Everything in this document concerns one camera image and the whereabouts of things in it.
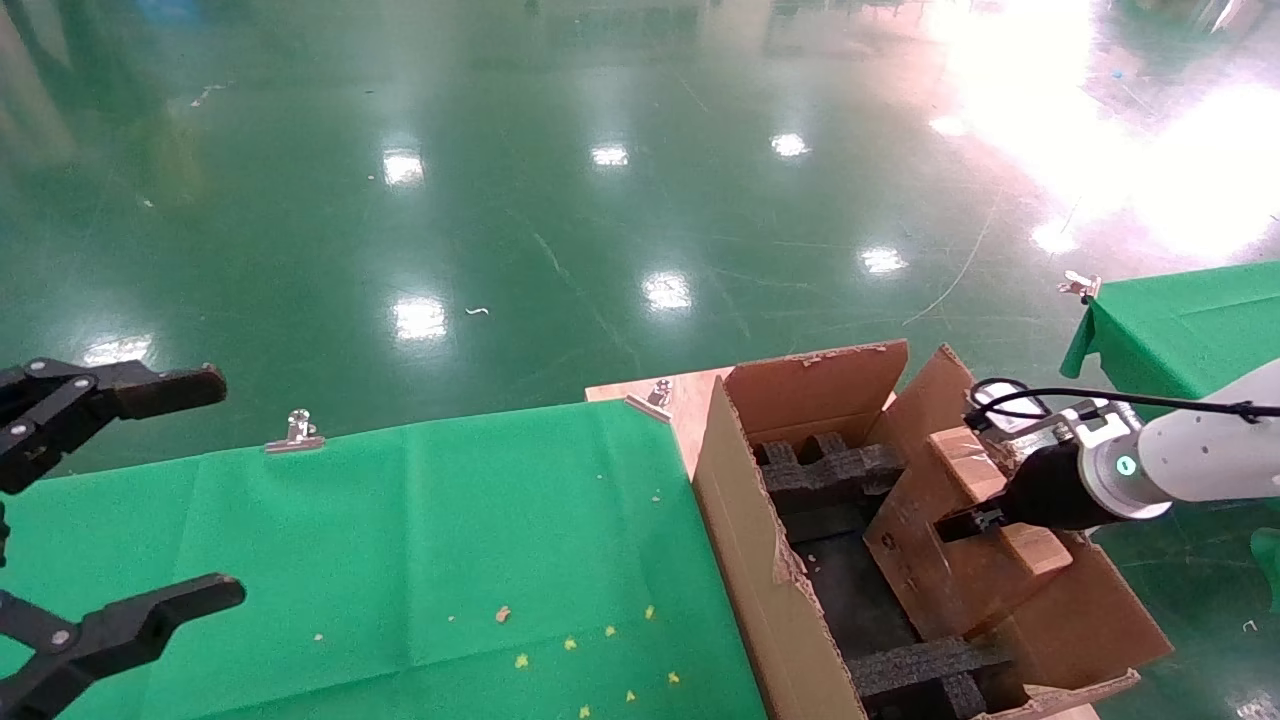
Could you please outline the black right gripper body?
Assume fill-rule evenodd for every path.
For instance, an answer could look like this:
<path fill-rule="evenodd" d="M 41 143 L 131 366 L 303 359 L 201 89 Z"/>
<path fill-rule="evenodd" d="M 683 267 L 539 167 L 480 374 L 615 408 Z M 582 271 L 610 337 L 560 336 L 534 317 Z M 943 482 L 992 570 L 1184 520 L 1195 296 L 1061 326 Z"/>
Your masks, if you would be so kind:
<path fill-rule="evenodd" d="M 1100 505 L 1085 488 L 1078 445 L 1050 445 L 1028 455 L 998 497 L 1010 523 L 1056 530 L 1100 524 Z"/>

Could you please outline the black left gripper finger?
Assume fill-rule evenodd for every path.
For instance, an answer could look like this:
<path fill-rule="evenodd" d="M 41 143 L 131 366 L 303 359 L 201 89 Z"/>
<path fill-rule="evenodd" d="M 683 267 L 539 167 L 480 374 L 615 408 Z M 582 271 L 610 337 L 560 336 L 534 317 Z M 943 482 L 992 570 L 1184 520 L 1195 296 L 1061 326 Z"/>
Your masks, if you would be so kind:
<path fill-rule="evenodd" d="M 118 600 L 72 623 L 5 591 L 3 637 L 32 655 L 1 683 L 5 719 L 55 719 L 95 683 L 159 660 L 177 629 L 234 609 L 246 588 L 211 573 Z"/>
<path fill-rule="evenodd" d="M 1 488 L 19 495 L 115 420 L 142 420 L 227 398 L 212 365 L 154 372 L 138 360 L 77 366 L 35 359 L 1 373 Z"/>

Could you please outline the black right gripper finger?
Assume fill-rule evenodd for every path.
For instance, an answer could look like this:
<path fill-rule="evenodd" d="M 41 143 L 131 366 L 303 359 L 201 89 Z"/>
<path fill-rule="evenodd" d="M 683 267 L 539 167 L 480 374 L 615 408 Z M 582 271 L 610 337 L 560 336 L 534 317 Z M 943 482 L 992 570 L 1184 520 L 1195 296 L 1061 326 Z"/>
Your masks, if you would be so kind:
<path fill-rule="evenodd" d="M 1007 514 L 998 503 L 977 503 L 941 518 L 933 528 L 938 539 L 946 544 L 983 536 L 1009 523 Z"/>

